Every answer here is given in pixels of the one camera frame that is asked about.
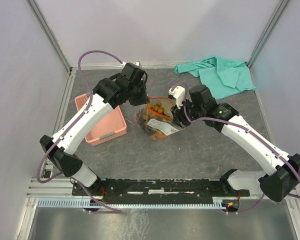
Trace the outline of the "clear zip top bag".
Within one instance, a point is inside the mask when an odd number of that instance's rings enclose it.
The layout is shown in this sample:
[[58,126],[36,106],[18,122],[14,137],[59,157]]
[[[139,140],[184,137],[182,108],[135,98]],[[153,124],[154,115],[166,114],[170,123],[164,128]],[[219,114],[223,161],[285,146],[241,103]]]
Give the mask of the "clear zip top bag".
[[[155,104],[157,102],[162,102],[162,106],[164,107],[165,114],[167,116],[164,116],[164,118],[158,120],[151,118],[147,122],[147,126],[149,127],[150,131],[149,133],[144,132],[147,136],[152,138],[152,136],[156,132],[162,132],[168,137],[172,134],[176,134],[179,131],[184,131],[187,129],[187,128],[178,127],[173,123],[173,114],[171,112],[171,108],[174,106],[174,103],[172,102],[172,100],[166,97],[150,97],[150,96],[148,97],[148,99],[149,99],[148,103]],[[142,110],[146,107],[148,103],[142,105],[140,109],[136,112],[134,116],[136,123],[137,123],[137,113],[142,112]]]

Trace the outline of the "brown longan bunch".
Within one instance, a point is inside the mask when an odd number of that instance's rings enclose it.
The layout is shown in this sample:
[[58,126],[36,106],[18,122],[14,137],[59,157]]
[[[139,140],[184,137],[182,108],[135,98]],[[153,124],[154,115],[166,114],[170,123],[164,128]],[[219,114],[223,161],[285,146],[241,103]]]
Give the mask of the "brown longan bunch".
[[146,107],[141,111],[142,119],[147,121],[150,119],[163,119],[165,116],[165,109],[162,105],[162,102],[158,101],[156,103],[148,103]]

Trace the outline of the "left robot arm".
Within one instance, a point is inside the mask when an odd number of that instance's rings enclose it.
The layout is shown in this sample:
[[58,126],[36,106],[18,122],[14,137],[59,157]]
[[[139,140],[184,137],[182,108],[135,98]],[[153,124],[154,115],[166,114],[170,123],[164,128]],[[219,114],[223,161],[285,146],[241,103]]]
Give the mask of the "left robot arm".
[[100,80],[88,100],[72,119],[53,136],[44,135],[40,144],[49,159],[62,175],[73,178],[83,185],[89,195],[101,189],[98,176],[87,167],[75,152],[95,125],[116,107],[129,102],[132,106],[146,104],[146,71],[137,64],[128,62],[122,71]]

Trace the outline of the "pink perforated basket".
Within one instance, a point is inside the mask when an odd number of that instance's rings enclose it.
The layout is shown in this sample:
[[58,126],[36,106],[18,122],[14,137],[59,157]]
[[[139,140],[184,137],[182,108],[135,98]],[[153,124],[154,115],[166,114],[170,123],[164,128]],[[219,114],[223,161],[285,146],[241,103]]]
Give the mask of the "pink perforated basket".
[[75,105],[79,114],[88,107],[87,113],[71,128],[71,135],[78,143],[85,140],[96,146],[127,133],[121,109],[112,108],[101,96],[77,96]]

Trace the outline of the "dark toy grape bunch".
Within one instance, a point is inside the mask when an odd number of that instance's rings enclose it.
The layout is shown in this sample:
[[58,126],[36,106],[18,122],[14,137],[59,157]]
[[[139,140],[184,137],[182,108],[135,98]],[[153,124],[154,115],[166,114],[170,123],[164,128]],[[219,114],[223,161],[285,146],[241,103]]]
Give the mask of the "dark toy grape bunch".
[[136,117],[137,117],[137,123],[141,128],[141,130],[145,133],[149,133],[150,128],[147,125],[148,121],[150,120],[149,115],[147,113],[138,112]]

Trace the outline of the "orange toy fruit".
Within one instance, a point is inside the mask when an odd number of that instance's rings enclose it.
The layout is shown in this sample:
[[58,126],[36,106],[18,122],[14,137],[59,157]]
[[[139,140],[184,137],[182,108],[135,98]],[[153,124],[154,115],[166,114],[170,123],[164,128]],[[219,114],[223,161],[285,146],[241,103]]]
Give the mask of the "orange toy fruit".
[[152,139],[158,140],[158,139],[166,139],[168,136],[162,133],[161,131],[156,131],[155,134],[152,136]]

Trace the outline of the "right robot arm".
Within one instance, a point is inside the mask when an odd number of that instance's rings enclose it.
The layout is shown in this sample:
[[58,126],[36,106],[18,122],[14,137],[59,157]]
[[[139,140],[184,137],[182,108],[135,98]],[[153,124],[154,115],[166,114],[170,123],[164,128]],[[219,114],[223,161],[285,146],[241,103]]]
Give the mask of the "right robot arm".
[[168,91],[175,100],[171,108],[173,122],[184,128],[196,122],[230,138],[243,148],[262,168],[261,171],[230,170],[219,183],[221,193],[237,190],[261,191],[274,202],[286,196],[300,199],[300,155],[291,155],[269,142],[228,103],[217,103],[206,85],[187,90],[185,84]]

